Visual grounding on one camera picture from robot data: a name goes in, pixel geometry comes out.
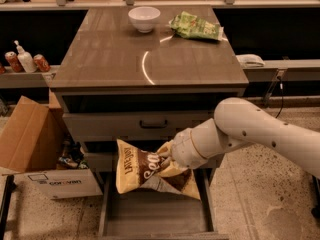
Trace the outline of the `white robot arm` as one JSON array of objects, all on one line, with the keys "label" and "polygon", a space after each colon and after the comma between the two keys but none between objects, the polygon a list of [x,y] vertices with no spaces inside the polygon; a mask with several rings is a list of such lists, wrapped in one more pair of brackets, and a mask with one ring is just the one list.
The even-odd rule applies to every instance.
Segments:
[{"label": "white robot arm", "polygon": [[162,155],[182,168],[196,169],[251,143],[274,150],[320,178],[320,133],[283,122],[241,98],[221,101],[212,118],[177,133]]}]

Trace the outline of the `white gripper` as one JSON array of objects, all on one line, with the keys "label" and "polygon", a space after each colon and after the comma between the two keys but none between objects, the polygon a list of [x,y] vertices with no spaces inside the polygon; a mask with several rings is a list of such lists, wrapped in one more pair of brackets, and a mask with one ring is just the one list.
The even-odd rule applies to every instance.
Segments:
[{"label": "white gripper", "polygon": [[159,177],[174,177],[182,174],[187,168],[196,169],[208,162],[196,150],[192,140],[192,129],[187,128],[179,132],[173,142],[165,142],[158,150],[161,157],[172,155],[174,161],[166,163],[157,173]]}]

